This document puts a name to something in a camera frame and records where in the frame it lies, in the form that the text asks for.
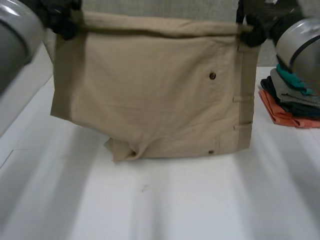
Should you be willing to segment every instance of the white surface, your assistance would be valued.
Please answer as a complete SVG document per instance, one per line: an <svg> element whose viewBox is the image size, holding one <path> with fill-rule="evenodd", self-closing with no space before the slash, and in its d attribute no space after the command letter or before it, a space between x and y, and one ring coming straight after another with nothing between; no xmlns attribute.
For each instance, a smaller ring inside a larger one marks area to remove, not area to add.
<svg viewBox="0 0 320 240"><path fill-rule="evenodd" d="M248 150L114 163L107 136L49 116L52 94L11 132L1 240L320 239L320 131L274 125L258 96Z"/></svg>
<svg viewBox="0 0 320 240"><path fill-rule="evenodd" d="M42 43L32 62L24 67L0 98L0 136L52 74L53 65Z"/></svg>

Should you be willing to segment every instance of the button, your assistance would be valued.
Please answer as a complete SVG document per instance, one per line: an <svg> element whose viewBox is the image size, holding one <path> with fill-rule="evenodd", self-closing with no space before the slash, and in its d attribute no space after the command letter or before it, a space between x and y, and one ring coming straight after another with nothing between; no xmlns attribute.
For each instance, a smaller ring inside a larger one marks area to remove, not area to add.
<svg viewBox="0 0 320 240"><path fill-rule="evenodd" d="M211 80L215 80L216 77L217 77L217 74L216 74L215 72L212 72L212 73L210 73L210 75L209 75L209 78L210 78Z"/></svg>

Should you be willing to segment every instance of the folded clothes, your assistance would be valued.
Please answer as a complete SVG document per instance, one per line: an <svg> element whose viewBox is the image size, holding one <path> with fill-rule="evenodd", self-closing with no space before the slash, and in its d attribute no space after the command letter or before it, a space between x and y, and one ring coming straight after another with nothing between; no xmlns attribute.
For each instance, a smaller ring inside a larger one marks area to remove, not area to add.
<svg viewBox="0 0 320 240"><path fill-rule="evenodd" d="M303 95L300 91L291 89L280 77L276 69L272 69L270 75L276 91L276 95L281 102L293 102L320 108L319 96Z"/></svg>
<svg viewBox="0 0 320 240"><path fill-rule="evenodd" d="M303 129L320 128L318 120L294 117L286 112L267 91L260 90L259 95L274 124Z"/></svg>
<svg viewBox="0 0 320 240"><path fill-rule="evenodd" d="M276 66L276 70L282 79L285 80L285 82L289 85L289 87L300 91L303 95L315 95L314 91L311 88L308 88L308 86L301 81L298 76L283 70L280 64Z"/></svg>
<svg viewBox="0 0 320 240"><path fill-rule="evenodd" d="M270 76L261 80L261 86L266 90L281 108L286 112L292 113L294 117L320 118L320 108L308 106L296 102L281 102L277 96L276 89Z"/></svg>

